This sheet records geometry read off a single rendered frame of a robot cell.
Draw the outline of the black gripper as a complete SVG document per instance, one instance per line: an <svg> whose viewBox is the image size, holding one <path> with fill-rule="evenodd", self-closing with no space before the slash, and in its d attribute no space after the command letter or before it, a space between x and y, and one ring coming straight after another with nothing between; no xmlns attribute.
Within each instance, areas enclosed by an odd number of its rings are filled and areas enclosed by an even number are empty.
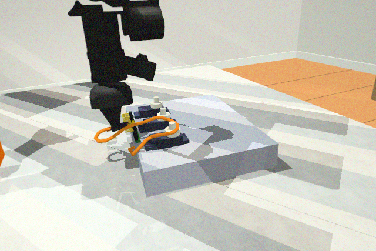
<svg viewBox="0 0 376 251"><path fill-rule="evenodd" d="M90 105L99 109L113 129L119 129L121 108L133 104L129 85L120 79L120 43L110 45L86 45L91 81L98 83L90 90Z"/></svg>

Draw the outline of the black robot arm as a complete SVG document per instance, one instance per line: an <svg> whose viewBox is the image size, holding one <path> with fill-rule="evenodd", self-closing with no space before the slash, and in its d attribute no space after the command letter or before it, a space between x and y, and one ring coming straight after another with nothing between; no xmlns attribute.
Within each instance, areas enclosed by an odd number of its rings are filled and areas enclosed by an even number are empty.
<svg viewBox="0 0 376 251"><path fill-rule="evenodd" d="M123 35L131 41L163 39L165 20L159 0L90 0L103 1L111 7L122 7L122 11L103 11L102 4L82 5L75 2L69 16L82 16L86 45L110 45L120 43L118 14L121 17ZM120 79L127 75L153 81L156 63L148 61L147 55L137 57L120 56ZM123 78L124 76L124 78Z"/></svg>

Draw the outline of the black pin header strip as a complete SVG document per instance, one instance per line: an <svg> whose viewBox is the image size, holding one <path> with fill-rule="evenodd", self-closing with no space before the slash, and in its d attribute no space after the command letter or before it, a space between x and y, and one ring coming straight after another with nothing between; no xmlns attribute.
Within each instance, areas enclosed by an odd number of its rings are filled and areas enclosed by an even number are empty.
<svg viewBox="0 0 376 251"><path fill-rule="evenodd" d="M129 116L130 116L130 121L131 121L131 123L132 123L132 124L135 123L134 118L133 118L133 115L132 115L132 111L129 112ZM140 141L139 134L138 134L138 131L137 131L137 127L134 126L134 127L132 127L132 128L133 128L133 136L134 136L134 139L135 139L135 143L139 143L139 142L141 142L141 141Z"/></svg>

